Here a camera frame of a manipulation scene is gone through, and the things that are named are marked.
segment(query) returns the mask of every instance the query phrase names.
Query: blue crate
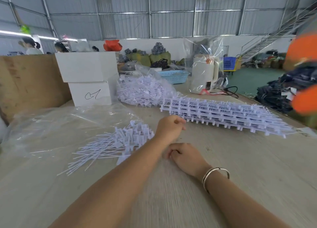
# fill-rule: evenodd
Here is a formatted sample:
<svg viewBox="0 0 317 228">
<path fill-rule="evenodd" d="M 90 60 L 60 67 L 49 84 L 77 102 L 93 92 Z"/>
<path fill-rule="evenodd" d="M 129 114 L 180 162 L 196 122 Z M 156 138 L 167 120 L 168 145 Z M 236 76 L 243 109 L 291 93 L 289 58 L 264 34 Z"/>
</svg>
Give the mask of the blue crate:
<svg viewBox="0 0 317 228">
<path fill-rule="evenodd" d="M 234 71 L 236 57 L 224 57 L 224 71 Z"/>
<path fill-rule="evenodd" d="M 183 84 L 186 82 L 189 75 L 189 72 L 184 70 L 161 71 L 158 73 L 170 84 Z"/>
</svg>

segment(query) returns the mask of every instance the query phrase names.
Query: red bag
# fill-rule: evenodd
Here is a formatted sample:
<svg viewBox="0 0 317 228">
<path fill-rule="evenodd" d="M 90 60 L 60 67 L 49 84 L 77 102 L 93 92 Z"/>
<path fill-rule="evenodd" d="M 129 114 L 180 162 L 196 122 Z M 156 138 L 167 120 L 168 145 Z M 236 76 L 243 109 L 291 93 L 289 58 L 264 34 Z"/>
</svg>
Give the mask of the red bag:
<svg viewBox="0 0 317 228">
<path fill-rule="evenodd" d="M 115 51 L 119 52 L 122 49 L 122 45 L 119 43 L 119 40 L 105 40 L 103 48 L 106 51 Z"/>
</svg>

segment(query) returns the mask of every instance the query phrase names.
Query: white cardboard box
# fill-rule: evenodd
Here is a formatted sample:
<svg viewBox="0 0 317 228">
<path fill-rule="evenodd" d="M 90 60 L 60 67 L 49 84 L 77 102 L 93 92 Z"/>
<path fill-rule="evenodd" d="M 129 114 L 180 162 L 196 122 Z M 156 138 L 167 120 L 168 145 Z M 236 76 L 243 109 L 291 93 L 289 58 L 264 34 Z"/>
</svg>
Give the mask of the white cardboard box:
<svg viewBox="0 0 317 228">
<path fill-rule="evenodd" d="M 75 106 L 110 105 L 118 100 L 115 52 L 56 53 L 55 56 Z"/>
</svg>

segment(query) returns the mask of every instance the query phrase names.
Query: white shirt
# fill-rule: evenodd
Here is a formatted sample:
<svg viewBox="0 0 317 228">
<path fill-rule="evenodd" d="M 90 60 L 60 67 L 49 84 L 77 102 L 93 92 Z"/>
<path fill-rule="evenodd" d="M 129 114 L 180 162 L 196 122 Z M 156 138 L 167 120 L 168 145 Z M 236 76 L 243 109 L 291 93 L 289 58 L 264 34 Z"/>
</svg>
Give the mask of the white shirt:
<svg viewBox="0 0 317 228">
<path fill-rule="evenodd" d="M 40 49 L 37 49 L 37 48 L 33 48 L 33 47 L 29 47 L 27 50 L 26 50 L 26 54 L 27 55 L 30 55 L 30 54 L 43 54 L 42 51 Z"/>
</svg>

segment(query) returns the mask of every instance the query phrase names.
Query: metal staircase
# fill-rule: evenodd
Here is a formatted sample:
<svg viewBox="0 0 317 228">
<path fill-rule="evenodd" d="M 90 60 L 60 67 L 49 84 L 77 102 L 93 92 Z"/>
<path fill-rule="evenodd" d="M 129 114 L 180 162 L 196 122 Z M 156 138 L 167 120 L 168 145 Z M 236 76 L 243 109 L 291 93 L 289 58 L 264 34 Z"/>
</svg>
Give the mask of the metal staircase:
<svg viewBox="0 0 317 228">
<path fill-rule="evenodd" d="M 279 39 L 280 37 L 289 34 L 292 32 L 292 30 L 295 30 L 299 28 L 301 25 L 303 25 L 311 16 L 316 14 L 317 10 L 317 2 L 313 3 L 311 6 L 305 8 L 305 9 L 296 9 L 295 11 L 291 12 L 288 16 L 291 16 L 290 19 L 288 19 L 286 22 L 280 25 L 280 28 L 272 33 L 269 34 L 267 37 L 263 37 L 261 40 L 257 40 L 255 42 L 254 39 L 247 42 L 244 46 L 241 48 L 241 53 L 238 55 L 242 59 L 242 62 L 248 61 L 250 58 L 252 58 L 254 55 L 259 53 L 262 49 L 270 45 L 275 40 Z"/>
</svg>

